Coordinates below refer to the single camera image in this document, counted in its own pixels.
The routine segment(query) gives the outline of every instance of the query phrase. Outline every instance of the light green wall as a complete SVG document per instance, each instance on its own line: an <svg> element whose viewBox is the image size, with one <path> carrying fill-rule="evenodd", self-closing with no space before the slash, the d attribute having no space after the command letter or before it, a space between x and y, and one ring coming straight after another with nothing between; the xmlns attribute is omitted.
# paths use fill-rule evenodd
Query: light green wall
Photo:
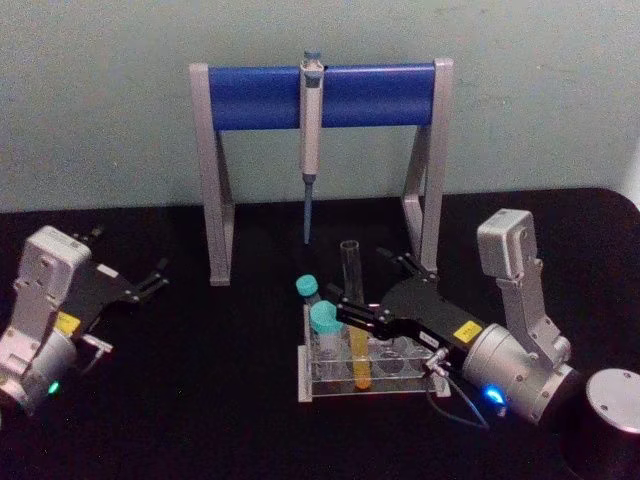
<svg viewBox="0 0 640 480"><path fill-rule="evenodd" d="M615 187L634 171L637 2L0 6L0 210L198 202L187 64L296 64L309 45L333 64L455 59L448 191ZM226 134L236 199L301 198L297 139ZM398 193L411 139L325 131L317 196Z"/></svg>

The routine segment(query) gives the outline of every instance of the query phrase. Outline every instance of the black cable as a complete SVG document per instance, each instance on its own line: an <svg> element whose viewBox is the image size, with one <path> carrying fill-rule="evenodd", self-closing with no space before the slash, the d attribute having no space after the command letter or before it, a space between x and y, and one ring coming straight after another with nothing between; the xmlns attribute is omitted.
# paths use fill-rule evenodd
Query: black cable
<svg viewBox="0 0 640 480"><path fill-rule="evenodd" d="M449 386L453 387L453 389L458 393L458 395L460 395L460 397L462 397L462 399L469 406L469 408L471 408L471 411L476 416L476 418L478 418L478 420L480 420L480 423L472 422L471 420L467 420L466 418L458 417L457 415L453 415L453 414L451 414L449 412L445 412L443 409L441 409L436 404L436 402L433 400L433 397L431 396L431 392L427 388L427 400L429 401L429 405L431 405L436 412L438 412L443 417L448 418L449 420L453 420L454 422L462 423L463 425L467 425L469 427L480 428L482 430L489 430L489 424L487 423L487 421L484 419L482 414L478 411L478 409L473 404L473 402L469 399L469 397L467 397L467 395L458 386L458 384L456 382L454 382L452 378L449 378L449 377L441 377L441 378L444 378L447 381L447 383L449 384Z"/></svg>

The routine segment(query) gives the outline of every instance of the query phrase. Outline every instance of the teal cap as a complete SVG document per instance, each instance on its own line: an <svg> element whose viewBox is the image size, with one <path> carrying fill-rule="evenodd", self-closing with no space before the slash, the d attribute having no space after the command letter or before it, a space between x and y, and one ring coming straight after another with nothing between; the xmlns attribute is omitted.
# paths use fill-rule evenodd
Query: teal cap
<svg viewBox="0 0 640 480"><path fill-rule="evenodd" d="M318 291L318 282L313 275L303 275L296 280L298 293L303 297L310 297Z"/></svg>
<svg viewBox="0 0 640 480"><path fill-rule="evenodd" d="M327 301L320 300L311 307L311 328L316 333L336 333L344 328L344 323L336 320L336 306Z"/></svg>

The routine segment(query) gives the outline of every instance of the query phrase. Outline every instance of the pipette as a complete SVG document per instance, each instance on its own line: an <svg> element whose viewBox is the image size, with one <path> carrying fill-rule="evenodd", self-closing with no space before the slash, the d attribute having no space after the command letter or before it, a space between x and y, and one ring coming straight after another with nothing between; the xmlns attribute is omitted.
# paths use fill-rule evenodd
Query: pipette
<svg viewBox="0 0 640 480"><path fill-rule="evenodd" d="M305 50L300 64L300 170L304 181L304 243L311 239L313 182L318 174L318 147L322 128L324 66L320 52Z"/></svg>

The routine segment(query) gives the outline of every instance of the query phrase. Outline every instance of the black tablecloth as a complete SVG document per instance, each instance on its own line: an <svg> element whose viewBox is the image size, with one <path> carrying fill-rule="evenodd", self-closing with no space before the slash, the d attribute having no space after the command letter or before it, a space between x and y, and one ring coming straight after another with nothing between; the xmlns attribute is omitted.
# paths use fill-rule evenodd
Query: black tablecloth
<svg viewBox="0 0 640 480"><path fill-rule="evenodd" d="M515 416L492 417L486 433L439 417L419 394L297 403L297 276L341 283L338 244L357 239L374 302L396 280L375 248L408 250L398 199L314 207L305 247L301 204L239 206L232 284L219 288L208 286L201 207L0 215L3 326L24 240L44 224L69 233L104 224L94 258L131 280L171 261L171 285L153 301L104 315L99 333L114 352L0 432L2 478L572 478L554 437ZM572 342L572 365L640 371L638 210L598 189L445 196L442 292L502 324L475 240L501 207L534 214L547 313Z"/></svg>

